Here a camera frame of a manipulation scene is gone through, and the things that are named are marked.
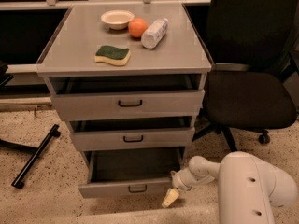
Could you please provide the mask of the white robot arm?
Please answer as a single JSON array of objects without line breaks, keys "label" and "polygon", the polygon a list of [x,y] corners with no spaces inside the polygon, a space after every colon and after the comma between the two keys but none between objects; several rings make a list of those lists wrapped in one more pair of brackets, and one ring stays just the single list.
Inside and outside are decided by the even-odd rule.
[{"label": "white robot arm", "polygon": [[171,176],[172,188],[162,207],[170,206],[182,191],[216,181],[220,224],[275,224],[272,209],[289,206],[298,198],[296,182],[287,172],[241,151],[221,162],[194,156],[186,168]]}]

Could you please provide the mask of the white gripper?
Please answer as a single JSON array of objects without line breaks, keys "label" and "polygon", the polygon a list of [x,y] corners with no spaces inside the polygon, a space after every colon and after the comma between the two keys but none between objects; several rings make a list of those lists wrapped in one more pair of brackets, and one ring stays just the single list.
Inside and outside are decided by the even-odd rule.
[{"label": "white gripper", "polygon": [[188,168],[179,171],[171,171],[172,185],[174,189],[169,189],[165,194],[162,202],[162,207],[169,207],[179,197],[179,191],[190,190],[193,186],[194,178]]}]

